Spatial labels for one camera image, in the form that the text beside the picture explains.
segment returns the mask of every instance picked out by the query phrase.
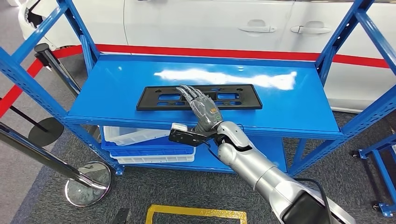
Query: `caster wheel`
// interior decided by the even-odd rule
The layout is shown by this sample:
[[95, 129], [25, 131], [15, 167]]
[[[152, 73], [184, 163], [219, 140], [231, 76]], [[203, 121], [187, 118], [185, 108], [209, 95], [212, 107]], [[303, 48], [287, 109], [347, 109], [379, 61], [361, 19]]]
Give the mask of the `caster wheel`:
[[360, 153], [359, 153], [359, 151], [353, 150], [353, 151], [351, 151], [349, 154], [350, 154], [352, 157], [356, 158], [356, 159], [360, 158]]
[[374, 211], [381, 212], [381, 209], [380, 209], [380, 202], [379, 202], [379, 201], [373, 201], [373, 202], [371, 202], [371, 207], [374, 209]]

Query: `black cable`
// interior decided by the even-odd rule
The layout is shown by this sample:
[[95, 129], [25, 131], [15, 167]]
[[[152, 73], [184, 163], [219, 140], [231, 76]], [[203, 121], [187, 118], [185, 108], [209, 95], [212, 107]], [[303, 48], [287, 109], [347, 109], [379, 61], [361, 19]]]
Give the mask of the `black cable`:
[[330, 206], [329, 206], [329, 202], [327, 201], [325, 190], [323, 190], [323, 187], [320, 185], [320, 183], [313, 179], [309, 179], [309, 178], [295, 178], [294, 180], [303, 181], [303, 182], [312, 182], [312, 183], [316, 184], [316, 186], [319, 188], [320, 195], [322, 196], [322, 200], [325, 203], [325, 208], [326, 208], [327, 215], [329, 218], [329, 224], [332, 224], [332, 212], [330, 211]]
[[210, 152], [210, 154], [212, 154], [212, 156], [214, 156], [217, 160], [219, 160], [221, 162], [221, 160], [219, 159], [218, 156], [216, 156], [216, 154], [210, 149], [210, 144], [207, 141], [202, 141], [205, 145], [208, 146], [208, 151]]
[[245, 128], [242, 124], [236, 124], [236, 125], [240, 125], [242, 127], [243, 132], [245, 132]]

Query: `white car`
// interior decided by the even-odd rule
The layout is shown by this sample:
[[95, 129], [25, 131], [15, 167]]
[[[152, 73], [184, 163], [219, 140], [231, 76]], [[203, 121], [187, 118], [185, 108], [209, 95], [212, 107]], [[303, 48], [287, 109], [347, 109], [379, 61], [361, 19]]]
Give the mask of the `white car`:
[[[95, 43], [320, 53], [351, 2], [274, 0], [74, 0]], [[18, 16], [27, 38], [57, 6], [28, 0]], [[368, 15], [396, 46], [396, 4]], [[52, 49], [80, 44], [66, 18], [41, 40]], [[338, 54], [382, 58], [358, 25]], [[396, 83], [387, 68], [333, 63], [325, 92], [334, 110], [360, 112]]]

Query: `chrome stanchion base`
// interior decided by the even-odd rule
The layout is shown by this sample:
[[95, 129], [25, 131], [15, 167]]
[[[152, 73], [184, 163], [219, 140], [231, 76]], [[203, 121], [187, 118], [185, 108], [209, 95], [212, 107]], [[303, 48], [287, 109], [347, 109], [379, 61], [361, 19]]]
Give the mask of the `chrome stanchion base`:
[[102, 199], [110, 189], [111, 172], [109, 167], [102, 162], [89, 162], [78, 170], [88, 177], [100, 182], [107, 188], [105, 190], [86, 187], [74, 180], [68, 180], [64, 187], [67, 200], [77, 206], [86, 207]]

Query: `white plastic crate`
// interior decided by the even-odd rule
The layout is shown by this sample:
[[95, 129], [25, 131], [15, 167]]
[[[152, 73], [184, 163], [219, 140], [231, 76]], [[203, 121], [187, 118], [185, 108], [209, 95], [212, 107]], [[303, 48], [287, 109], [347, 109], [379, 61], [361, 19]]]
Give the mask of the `white plastic crate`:
[[119, 164], [192, 162], [195, 159], [195, 147], [193, 154], [189, 155], [111, 156], [110, 154], [110, 157], [118, 160]]
[[114, 142], [117, 146], [126, 146], [160, 138], [168, 136], [169, 133], [170, 130], [103, 126], [103, 135], [105, 140]]

